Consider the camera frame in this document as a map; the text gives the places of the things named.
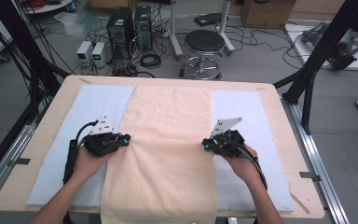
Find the computer tower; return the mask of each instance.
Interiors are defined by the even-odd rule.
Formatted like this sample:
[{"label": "computer tower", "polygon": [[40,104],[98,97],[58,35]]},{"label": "computer tower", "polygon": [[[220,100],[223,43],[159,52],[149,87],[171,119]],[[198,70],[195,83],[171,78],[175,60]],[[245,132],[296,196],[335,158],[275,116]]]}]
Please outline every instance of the computer tower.
[{"label": "computer tower", "polygon": [[141,49],[153,49],[151,6],[138,6],[135,9],[135,31],[138,35],[137,44]]},{"label": "computer tower", "polygon": [[115,7],[106,24],[114,59],[130,59],[131,41],[135,38],[132,13],[129,7]]}]

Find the cloth fold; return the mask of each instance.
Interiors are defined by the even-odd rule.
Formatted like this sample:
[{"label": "cloth fold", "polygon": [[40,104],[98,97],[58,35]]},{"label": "cloth fold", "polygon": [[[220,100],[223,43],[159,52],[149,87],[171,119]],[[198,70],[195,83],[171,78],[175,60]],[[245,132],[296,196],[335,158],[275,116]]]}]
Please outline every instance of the cloth fold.
[{"label": "cloth fold", "polygon": [[119,131],[131,135],[108,162],[102,223],[214,223],[217,196],[212,91],[136,87]]}]

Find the stool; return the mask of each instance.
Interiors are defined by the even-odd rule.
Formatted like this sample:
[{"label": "stool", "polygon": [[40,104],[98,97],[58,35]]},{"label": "stool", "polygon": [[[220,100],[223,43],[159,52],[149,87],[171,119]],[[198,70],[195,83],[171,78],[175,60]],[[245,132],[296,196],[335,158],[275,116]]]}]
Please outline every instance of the stool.
[{"label": "stool", "polygon": [[184,70],[188,78],[210,80],[222,76],[217,63],[209,57],[215,54],[221,56],[225,40],[220,34],[209,30],[192,31],[186,36],[185,45],[190,51],[199,54],[185,63]]}]

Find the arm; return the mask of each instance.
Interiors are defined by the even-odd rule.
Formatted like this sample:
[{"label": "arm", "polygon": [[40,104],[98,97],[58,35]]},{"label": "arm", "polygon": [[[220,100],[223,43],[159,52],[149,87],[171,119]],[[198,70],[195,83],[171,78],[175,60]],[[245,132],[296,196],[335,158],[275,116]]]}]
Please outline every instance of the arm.
[{"label": "arm", "polygon": [[[254,156],[257,156],[254,149],[248,146],[246,146],[246,148]],[[255,202],[258,223],[283,223],[280,214],[272,203],[272,200],[260,179],[260,175],[252,162],[245,157],[225,159],[231,165],[234,173],[248,186]]]},{"label": "arm", "polygon": [[48,203],[37,212],[29,224],[37,223],[62,223],[62,219],[70,208],[81,187],[86,181],[98,172],[101,165],[106,162],[113,153],[107,154],[102,158],[97,158],[89,154],[85,147],[79,149],[74,173],[69,181],[48,201]]}]

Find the gray floor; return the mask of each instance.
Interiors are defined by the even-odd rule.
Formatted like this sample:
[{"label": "gray floor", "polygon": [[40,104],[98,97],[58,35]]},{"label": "gray floor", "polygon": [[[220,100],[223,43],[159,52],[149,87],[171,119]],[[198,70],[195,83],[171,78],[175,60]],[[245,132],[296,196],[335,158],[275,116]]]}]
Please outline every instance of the gray floor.
[{"label": "gray floor", "polygon": [[[99,26],[100,20],[92,11],[78,10],[77,14],[82,18],[82,22],[86,23],[86,30]],[[43,23],[52,22],[54,21],[53,15],[54,13],[46,14],[40,20]],[[241,25],[241,21],[238,17],[230,17],[228,24]],[[67,36],[60,23],[42,26],[47,30],[50,44],[69,67],[75,69],[79,65],[76,51],[84,40],[84,35]],[[183,46],[185,35],[181,33],[188,32],[185,28],[198,29],[199,26],[192,21],[192,17],[177,19],[177,26],[178,39],[186,54]],[[253,31],[252,29],[241,29],[246,36]],[[286,36],[282,30],[269,29],[266,31]],[[227,29],[227,35],[230,38],[240,38],[231,32],[238,32],[237,29]],[[287,41],[274,35],[255,32],[255,38],[259,43],[263,41],[269,43],[274,49],[289,46]],[[160,78],[179,78],[179,69],[187,56],[175,60],[169,40],[164,40],[163,43],[167,47],[167,52],[161,57],[161,67],[153,70],[153,74]],[[241,44],[236,41],[232,41],[232,43],[236,49],[241,47]],[[222,58],[217,57],[216,60],[223,72],[222,78],[218,81],[274,83],[292,75],[297,69],[283,61],[282,56],[285,51],[286,49],[272,51],[264,44],[244,45],[243,49],[234,52],[231,56],[224,54]],[[285,59],[293,66],[301,66],[301,61],[298,58],[290,58],[286,55]],[[56,61],[61,68],[69,70],[57,57]],[[82,72],[85,71],[80,68],[75,69],[76,74]],[[278,92],[284,93],[287,88],[282,87],[278,89]],[[319,71],[315,80],[310,131],[350,223],[358,223],[358,108],[355,104],[357,100],[358,72],[338,72],[328,69]],[[0,143],[28,101],[25,84],[14,63],[0,62]],[[23,223],[31,215],[0,212],[0,223]],[[75,219],[77,219],[76,223],[86,222],[82,215],[75,216]],[[328,212],[320,220],[286,219],[285,221],[287,223],[331,223]],[[240,223],[251,222],[252,220],[240,220]]]}]

